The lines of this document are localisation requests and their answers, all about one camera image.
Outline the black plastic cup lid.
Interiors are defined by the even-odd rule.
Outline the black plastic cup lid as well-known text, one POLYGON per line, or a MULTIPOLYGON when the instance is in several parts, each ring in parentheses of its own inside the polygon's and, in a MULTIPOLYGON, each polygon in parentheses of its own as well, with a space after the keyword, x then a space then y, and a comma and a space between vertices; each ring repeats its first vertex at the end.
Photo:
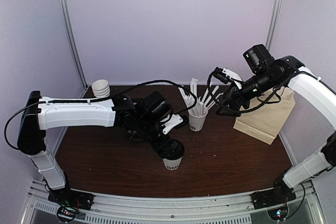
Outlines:
POLYGON ((176 160, 183 157, 185 148, 182 142, 178 140, 170 140, 159 151, 158 155, 162 159, 176 160))

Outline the brown paper takeout bag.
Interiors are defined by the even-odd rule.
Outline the brown paper takeout bag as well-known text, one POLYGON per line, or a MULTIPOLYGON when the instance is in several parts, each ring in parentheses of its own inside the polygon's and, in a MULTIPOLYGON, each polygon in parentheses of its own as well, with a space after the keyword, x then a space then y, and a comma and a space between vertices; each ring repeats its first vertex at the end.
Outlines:
POLYGON ((233 129, 266 144, 272 144, 296 104, 295 92, 291 89, 281 88, 277 94, 280 97, 273 96, 270 99, 271 104, 265 104, 256 111, 237 117, 233 129))

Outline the white paper coffee cup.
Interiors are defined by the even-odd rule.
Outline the white paper coffee cup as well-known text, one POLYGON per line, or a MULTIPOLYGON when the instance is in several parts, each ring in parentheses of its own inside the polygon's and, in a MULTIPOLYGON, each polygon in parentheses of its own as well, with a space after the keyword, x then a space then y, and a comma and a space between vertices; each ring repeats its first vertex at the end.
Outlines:
POLYGON ((176 159, 167 159, 164 158, 163 159, 163 164, 165 166, 166 169, 168 170, 176 170, 179 168, 181 161, 182 161, 182 156, 176 159))

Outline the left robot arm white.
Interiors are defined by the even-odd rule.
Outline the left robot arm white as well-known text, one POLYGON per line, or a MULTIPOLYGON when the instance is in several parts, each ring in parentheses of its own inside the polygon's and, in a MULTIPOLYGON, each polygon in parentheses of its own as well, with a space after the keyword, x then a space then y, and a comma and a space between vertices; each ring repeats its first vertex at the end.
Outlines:
POLYGON ((144 99, 127 95, 95 99, 53 99, 33 91, 22 116, 17 140, 18 149, 28 155, 43 175, 50 189, 64 205, 76 197, 70 190, 66 174, 45 143, 46 131, 58 127, 102 126, 125 127, 149 142, 165 162, 177 168, 184 155, 183 144, 169 132, 183 119, 157 91, 144 99))

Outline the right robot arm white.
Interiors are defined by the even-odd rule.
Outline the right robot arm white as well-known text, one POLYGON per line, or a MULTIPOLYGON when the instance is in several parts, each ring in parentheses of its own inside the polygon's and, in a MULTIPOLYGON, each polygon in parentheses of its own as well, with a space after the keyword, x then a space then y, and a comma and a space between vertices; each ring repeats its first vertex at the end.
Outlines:
POLYGON ((243 80, 228 68, 210 75, 226 85, 215 100, 217 115, 247 119, 261 133, 279 136, 292 167, 269 192, 272 203, 289 196, 289 188, 335 168, 335 91, 293 56, 261 58, 245 53, 253 75, 243 80))

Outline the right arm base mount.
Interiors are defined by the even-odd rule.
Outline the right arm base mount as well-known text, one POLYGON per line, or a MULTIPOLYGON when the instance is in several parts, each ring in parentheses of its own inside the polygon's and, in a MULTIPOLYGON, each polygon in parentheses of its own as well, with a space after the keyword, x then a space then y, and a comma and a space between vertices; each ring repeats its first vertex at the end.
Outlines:
POLYGON ((273 188, 256 191, 251 194, 254 209, 269 208, 267 214, 271 220, 284 221, 289 216, 288 202, 295 200, 296 194, 293 188, 289 188, 283 181, 283 175, 273 183, 273 188))

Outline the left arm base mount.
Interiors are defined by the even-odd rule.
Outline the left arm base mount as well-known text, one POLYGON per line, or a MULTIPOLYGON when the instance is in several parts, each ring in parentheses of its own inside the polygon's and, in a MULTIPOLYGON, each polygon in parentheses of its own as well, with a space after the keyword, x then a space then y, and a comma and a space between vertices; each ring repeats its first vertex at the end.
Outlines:
POLYGON ((49 192, 48 200, 59 205, 56 217, 61 223, 69 223, 81 214, 80 210, 90 210, 94 195, 81 191, 72 190, 67 175, 65 175, 65 187, 51 189, 46 179, 45 189, 49 192))

